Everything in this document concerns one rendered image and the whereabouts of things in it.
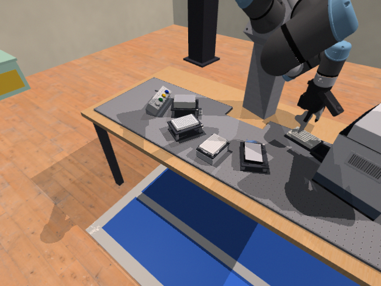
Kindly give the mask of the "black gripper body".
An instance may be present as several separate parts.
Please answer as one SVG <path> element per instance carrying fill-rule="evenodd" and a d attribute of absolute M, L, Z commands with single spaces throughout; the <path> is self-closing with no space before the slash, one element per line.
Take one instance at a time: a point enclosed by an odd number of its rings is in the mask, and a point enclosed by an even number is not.
<path fill-rule="evenodd" d="M 325 106 L 317 93 L 320 91 L 329 91 L 332 89 L 332 86 L 329 88 L 319 87 L 314 84 L 313 79 L 308 81 L 307 90 L 300 96 L 297 106 L 301 107 L 303 110 L 309 110 L 313 106 L 316 106 L 314 111 L 314 113 L 316 113 Z"/>

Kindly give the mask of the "grey button panel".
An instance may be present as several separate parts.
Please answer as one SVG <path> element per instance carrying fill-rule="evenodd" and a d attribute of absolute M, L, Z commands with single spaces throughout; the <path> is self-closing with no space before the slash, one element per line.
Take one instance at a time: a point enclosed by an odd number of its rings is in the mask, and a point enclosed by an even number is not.
<path fill-rule="evenodd" d="M 164 86 L 162 86 L 160 90 L 155 91 L 157 91 L 157 93 L 148 103 L 146 107 L 146 114 L 160 116 L 168 103 L 171 101 L 172 98 L 169 96 L 172 92 Z"/>

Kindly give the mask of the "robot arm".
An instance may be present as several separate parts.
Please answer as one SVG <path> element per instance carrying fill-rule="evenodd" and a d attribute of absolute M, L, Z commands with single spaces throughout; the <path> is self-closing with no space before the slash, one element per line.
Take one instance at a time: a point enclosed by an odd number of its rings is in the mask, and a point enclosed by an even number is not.
<path fill-rule="evenodd" d="M 282 0 L 235 1 L 259 34 L 274 30 L 286 11 Z M 262 69 L 269 75 L 282 76 L 289 82 L 319 65 L 314 84 L 322 88 L 333 86 L 352 47 L 343 40 L 358 28 L 351 1 L 287 2 L 292 10 L 290 20 L 267 39 L 261 52 Z M 330 90 L 317 94 L 333 117 L 344 112 Z"/>

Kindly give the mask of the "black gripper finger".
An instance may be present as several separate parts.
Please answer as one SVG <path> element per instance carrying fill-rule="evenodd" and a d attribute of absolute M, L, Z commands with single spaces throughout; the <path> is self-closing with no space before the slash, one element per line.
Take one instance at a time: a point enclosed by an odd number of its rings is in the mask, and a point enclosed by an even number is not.
<path fill-rule="evenodd" d="M 319 112 L 317 112 L 317 113 L 314 114 L 314 115 L 316 116 L 316 118 L 315 118 L 315 123 L 316 123 L 317 121 L 319 121 L 319 119 L 320 119 L 320 117 L 321 117 L 321 115 L 322 115 L 324 109 L 325 109 L 325 106 L 324 106 L 324 108 L 323 108 L 322 110 L 320 110 Z"/>
<path fill-rule="evenodd" d="M 312 118 L 315 109 L 316 109 L 316 106 L 313 106 L 312 108 L 309 109 L 309 111 L 305 111 L 302 115 L 295 116 L 295 120 L 301 125 L 297 133 L 300 133 L 304 130 L 307 123 Z"/>

